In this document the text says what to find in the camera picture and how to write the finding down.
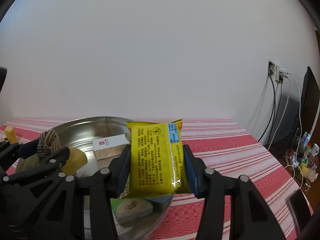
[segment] yellow snack package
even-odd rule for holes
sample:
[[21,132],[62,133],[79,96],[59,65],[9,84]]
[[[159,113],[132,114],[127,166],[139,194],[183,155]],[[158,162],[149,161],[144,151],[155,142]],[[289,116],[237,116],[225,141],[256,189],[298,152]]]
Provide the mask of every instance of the yellow snack package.
[[132,137],[128,196],[190,193],[180,135],[182,120],[128,122],[127,126]]

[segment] brown knitted object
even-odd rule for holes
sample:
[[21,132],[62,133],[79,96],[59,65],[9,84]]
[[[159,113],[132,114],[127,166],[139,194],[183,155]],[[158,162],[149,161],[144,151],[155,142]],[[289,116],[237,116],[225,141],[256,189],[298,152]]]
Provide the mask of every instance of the brown knitted object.
[[44,158],[55,153],[61,148],[60,139],[53,129],[43,132],[39,137],[37,156],[41,163]]

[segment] striped tablecloth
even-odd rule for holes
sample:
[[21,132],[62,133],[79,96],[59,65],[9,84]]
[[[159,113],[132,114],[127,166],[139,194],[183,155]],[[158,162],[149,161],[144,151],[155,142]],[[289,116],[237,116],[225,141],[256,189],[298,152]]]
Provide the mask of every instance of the striped tablecloth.
[[[13,119],[0,127],[15,128],[20,141],[36,139],[39,134],[68,120]],[[285,199],[299,186],[289,173],[256,139],[236,122],[227,119],[185,120],[181,131],[183,144],[188,144],[196,157],[204,160],[222,175],[237,178],[246,174],[253,181],[276,216],[288,240],[296,238],[293,218]],[[14,164],[8,173],[15,172]],[[195,239],[204,200],[193,194],[175,195],[168,215],[152,239]],[[229,239],[230,198],[225,198],[223,238]]]

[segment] white mug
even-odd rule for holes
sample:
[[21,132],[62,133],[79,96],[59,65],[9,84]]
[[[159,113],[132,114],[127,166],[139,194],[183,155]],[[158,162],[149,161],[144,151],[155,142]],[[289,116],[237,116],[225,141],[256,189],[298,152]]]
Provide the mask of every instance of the white mug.
[[318,153],[319,153],[319,146],[314,144],[313,148],[311,150],[311,154],[312,154],[312,156],[316,156]]

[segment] metal bowl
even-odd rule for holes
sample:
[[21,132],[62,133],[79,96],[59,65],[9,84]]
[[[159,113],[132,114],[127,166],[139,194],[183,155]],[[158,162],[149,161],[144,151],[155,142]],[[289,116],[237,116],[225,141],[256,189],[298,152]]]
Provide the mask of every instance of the metal bowl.
[[[128,121],[130,120],[118,117],[91,117],[67,122],[54,128],[59,135],[62,147],[72,146],[78,148],[82,150],[88,158],[88,163],[77,171],[78,177],[91,176],[101,168],[109,166],[114,157],[97,161],[92,149],[92,140],[120,134],[130,135],[130,131],[127,128]],[[28,170],[38,165],[38,158],[36,155],[33,155],[27,160],[19,161],[17,172]],[[86,239],[91,239],[89,197],[85,197],[84,200],[85,237]],[[153,213],[146,217],[135,219],[121,225],[115,220],[119,239],[144,240],[152,237],[164,219],[171,201],[172,196],[170,196],[165,203],[153,202]]]

